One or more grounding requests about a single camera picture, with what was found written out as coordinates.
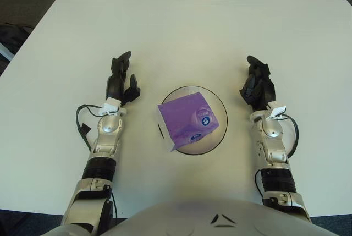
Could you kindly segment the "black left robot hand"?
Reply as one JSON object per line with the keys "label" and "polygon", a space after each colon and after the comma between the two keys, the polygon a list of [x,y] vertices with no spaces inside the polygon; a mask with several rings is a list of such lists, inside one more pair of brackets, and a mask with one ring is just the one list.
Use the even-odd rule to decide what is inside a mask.
{"label": "black left robot hand", "polygon": [[133,102],[140,96],[141,89],[135,74],[130,76],[129,88],[125,89],[124,83],[127,78],[127,70],[130,65],[131,51],[127,51],[118,58],[112,59],[111,76],[107,80],[106,99],[113,98],[121,102],[124,106],[128,102]]}

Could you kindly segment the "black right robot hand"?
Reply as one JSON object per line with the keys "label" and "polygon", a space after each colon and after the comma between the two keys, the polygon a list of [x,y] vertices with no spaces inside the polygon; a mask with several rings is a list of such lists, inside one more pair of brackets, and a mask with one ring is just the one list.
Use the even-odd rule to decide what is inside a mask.
{"label": "black right robot hand", "polygon": [[250,64],[248,78],[239,90],[240,95],[253,112],[266,110],[268,103],[276,100],[269,66],[253,56],[247,56],[247,61]]}

